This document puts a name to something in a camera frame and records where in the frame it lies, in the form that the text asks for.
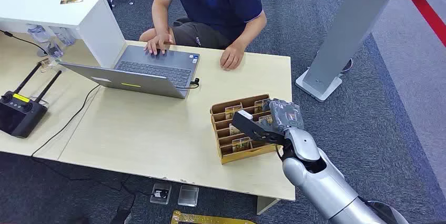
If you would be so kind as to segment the person's right hand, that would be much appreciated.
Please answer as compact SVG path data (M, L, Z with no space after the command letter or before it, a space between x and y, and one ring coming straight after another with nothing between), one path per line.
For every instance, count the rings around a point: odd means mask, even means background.
M151 55L164 54L166 52L166 45L174 44L172 35L161 34L151 38L145 45L144 51Z

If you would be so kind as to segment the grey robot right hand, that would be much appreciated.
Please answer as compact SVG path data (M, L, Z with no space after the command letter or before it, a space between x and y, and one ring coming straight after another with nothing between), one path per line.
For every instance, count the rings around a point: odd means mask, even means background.
M303 118L300 106L291 101L281 99L267 99L262 105L262 109L270 111L272 128L284 133L288 128L304 129Z

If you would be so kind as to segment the person's left hand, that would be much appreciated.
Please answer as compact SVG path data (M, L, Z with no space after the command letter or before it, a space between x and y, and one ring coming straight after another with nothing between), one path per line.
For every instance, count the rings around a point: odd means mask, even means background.
M232 43L229 45L220 58L220 67L224 70L233 70L236 69L245 53L246 46L243 44Z

